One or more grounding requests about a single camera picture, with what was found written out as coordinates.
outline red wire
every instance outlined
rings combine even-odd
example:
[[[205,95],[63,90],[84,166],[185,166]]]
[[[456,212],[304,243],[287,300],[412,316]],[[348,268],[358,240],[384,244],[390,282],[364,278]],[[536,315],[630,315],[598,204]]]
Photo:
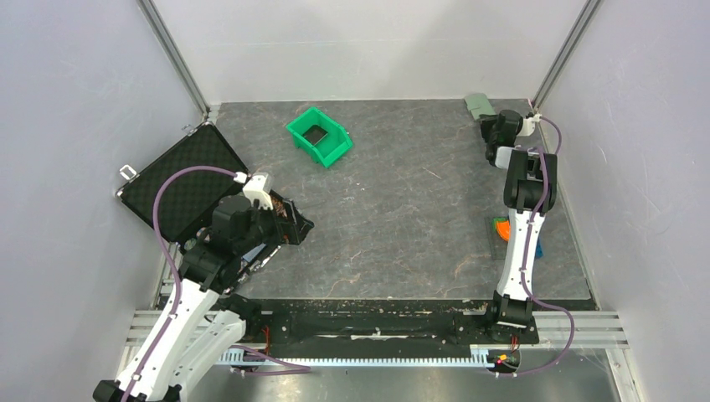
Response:
[[[264,349],[264,354],[269,354],[269,348],[271,346],[271,336],[269,334],[269,327],[266,327],[265,329],[262,329],[261,332],[266,335],[266,348]]]

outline orange object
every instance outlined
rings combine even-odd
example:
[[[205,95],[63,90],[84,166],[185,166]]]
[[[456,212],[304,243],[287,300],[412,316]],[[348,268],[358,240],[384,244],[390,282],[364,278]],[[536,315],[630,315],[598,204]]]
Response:
[[[496,232],[505,241],[510,239],[510,222],[507,219],[495,220]]]

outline green plastic bin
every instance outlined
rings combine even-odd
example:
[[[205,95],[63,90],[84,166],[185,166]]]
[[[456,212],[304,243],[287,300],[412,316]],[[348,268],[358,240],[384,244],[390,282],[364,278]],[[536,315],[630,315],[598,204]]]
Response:
[[[286,126],[296,148],[329,168],[352,147],[347,131],[316,107],[311,107]]]

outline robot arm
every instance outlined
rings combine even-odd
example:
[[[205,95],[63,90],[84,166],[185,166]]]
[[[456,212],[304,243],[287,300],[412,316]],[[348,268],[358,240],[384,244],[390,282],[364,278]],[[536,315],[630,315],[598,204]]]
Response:
[[[220,200],[212,225],[183,256],[180,278],[176,278],[183,285],[177,310],[170,313],[176,300],[173,288],[141,350],[115,381],[99,383],[95,401],[185,402],[219,356],[247,333],[248,326],[258,325],[260,307],[234,293],[234,288],[263,266],[281,244],[300,244],[313,223],[300,216],[290,200],[270,194],[268,175],[255,174],[248,182],[245,175],[239,175],[235,180],[246,182],[243,193]],[[259,250],[258,255],[248,264],[242,257],[252,250]],[[259,261],[261,255],[266,257]],[[215,305],[219,312],[213,322],[188,348],[198,324]],[[171,322],[165,329],[168,318]]]
[[[493,166],[507,170],[503,200],[508,207],[511,225],[506,262],[486,315],[493,325],[525,331],[533,322],[533,302],[522,285],[523,256],[535,255],[540,229],[546,213],[557,198],[557,156],[545,153],[548,193],[542,205],[543,171],[536,152],[515,148],[517,136],[532,134],[540,115],[522,118],[515,111],[502,111],[481,118],[481,135],[486,141],[486,159]],[[532,290],[534,258],[525,261],[526,285]]]

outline metal floor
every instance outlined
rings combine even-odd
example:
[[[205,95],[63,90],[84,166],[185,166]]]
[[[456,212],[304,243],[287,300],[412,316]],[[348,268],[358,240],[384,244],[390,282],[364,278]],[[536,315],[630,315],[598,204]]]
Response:
[[[523,351],[521,369],[558,351]],[[247,378],[214,366],[190,400],[244,402],[615,402],[620,397],[604,350],[572,350],[554,368],[518,379],[495,379],[477,368],[314,368],[310,374]]]
[[[494,107],[527,113],[526,100]],[[330,169],[296,149],[285,125],[317,106],[350,133]],[[488,164],[463,100],[224,104],[217,126],[252,171],[274,176],[316,224],[240,290],[247,297],[491,297],[506,244],[490,236],[507,213],[505,172]],[[539,134],[519,141],[541,143]],[[534,291],[589,299],[567,212],[558,198],[540,236]]]

